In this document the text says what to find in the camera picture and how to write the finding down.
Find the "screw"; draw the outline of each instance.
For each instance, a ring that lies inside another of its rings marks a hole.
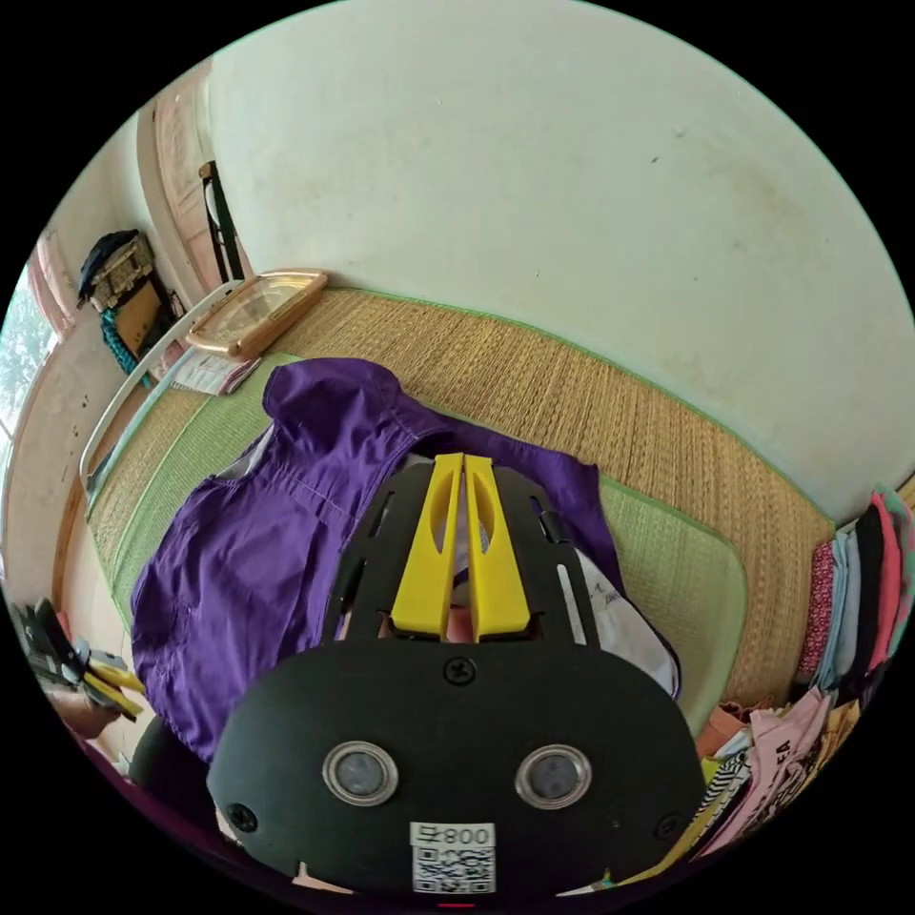
[[[469,658],[451,658],[445,663],[445,680],[453,686],[466,686],[476,675],[477,669]]]
[[[257,817],[243,803],[230,803],[226,812],[229,822],[239,832],[254,832],[257,829]]]
[[[655,838],[663,841],[670,838],[671,834],[680,828],[680,814],[668,813],[666,817],[658,820],[655,826]]]

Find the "clothing pile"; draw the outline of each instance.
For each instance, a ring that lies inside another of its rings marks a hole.
[[[814,551],[810,610],[792,698],[808,687],[866,705],[896,654],[915,599],[915,522],[878,485],[858,520]]]
[[[843,744],[899,647],[915,599],[915,522],[878,485],[864,514],[813,557],[810,611],[785,708],[719,705],[696,741],[706,789],[657,876],[749,835],[793,801]]]
[[[857,699],[837,705],[815,686],[786,708],[716,708],[696,741],[706,781],[699,811],[663,861],[625,883],[695,861],[770,820],[813,781],[860,715]]]

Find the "yellow plastic bracket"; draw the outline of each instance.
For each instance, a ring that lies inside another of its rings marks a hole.
[[[439,455],[403,570],[391,622],[401,633],[444,640],[455,577],[458,497],[464,455]],[[441,550],[437,533],[444,522]]]
[[[523,632],[531,614],[498,497],[493,462],[467,455],[467,545],[474,641]],[[480,527],[489,541],[483,550]]]

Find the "green mat border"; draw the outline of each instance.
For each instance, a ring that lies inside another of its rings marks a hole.
[[[755,455],[762,463],[770,470],[773,474],[777,474],[781,477],[792,489],[794,489],[806,502],[810,505],[811,508],[816,510],[820,515],[822,515],[833,527],[833,533],[835,533],[836,525],[839,523],[835,520],[822,505],[819,505],[811,496],[801,489],[801,487],[788,476],[784,471],[779,470],[778,467],[773,465],[767,458],[759,453],[756,448],[753,447],[749,442],[747,442],[742,436],[734,432],[733,429],[729,429],[723,423],[719,422],[714,417],[707,414],[704,410],[701,410],[699,407],[693,406],[687,400],[684,400],[682,397],[674,394],[672,391],[667,390],[667,388],[658,384],[655,381],[646,378],[643,375],[640,375],[638,372],[633,372],[631,369],[627,369],[624,366],[620,365],[618,362],[615,362],[613,359],[609,359],[606,356],[601,356],[600,353],[595,353],[594,350],[589,350],[586,346],[581,346],[578,343],[573,343],[571,340],[567,340],[564,336],[559,336],[559,334],[554,334],[551,331],[544,331],[540,327],[535,327],[533,324],[526,324],[524,321],[519,321],[513,317],[503,317],[502,315],[493,315],[491,312],[478,311],[473,308],[466,308],[460,305],[442,305],[440,302],[431,302],[428,299],[424,298],[415,298],[410,295],[401,295],[400,293],[386,293],[378,289],[359,289],[355,286],[329,286],[328,289],[338,290],[344,293],[368,293],[370,295],[381,295],[384,298],[390,298],[394,301],[403,301],[403,302],[414,302],[416,305],[428,305],[432,308],[443,308],[449,312],[457,312],[460,315],[476,315],[479,317],[488,317],[494,321],[498,321],[501,324],[509,324],[513,327],[520,327],[525,331],[533,331],[535,334],[544,336],[547,339],[555,340],[557,343],[562,343],[565,346],[571,347],[573,350],[578,350],[580,353],[584,353],[586,356],[591,356],[594,359],[598,359],[603,362],[605,365],[609,365],[611,368],[617,369],[620,372],[623,372],[625,375],[629,375],[634,378],[636,381],[639,381],[641,384],[646,385],[649,388],[653,388],[655,391],[660,391],[662,394],[670,397],[672,400],[676,400],[677,403],[684,406],[687,410],[692,413],[697,414],[703,419],[707,419],[712,425],[721,429],[723,432],[726,432],[728,435],[735,438],[747,451],[752,455]]]

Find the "hand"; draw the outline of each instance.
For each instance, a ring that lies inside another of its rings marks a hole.
[[[97,705],[83,692],[53,692],[48,699],[64,724],[84,741],[96,740],[120,718],[120,712]]]

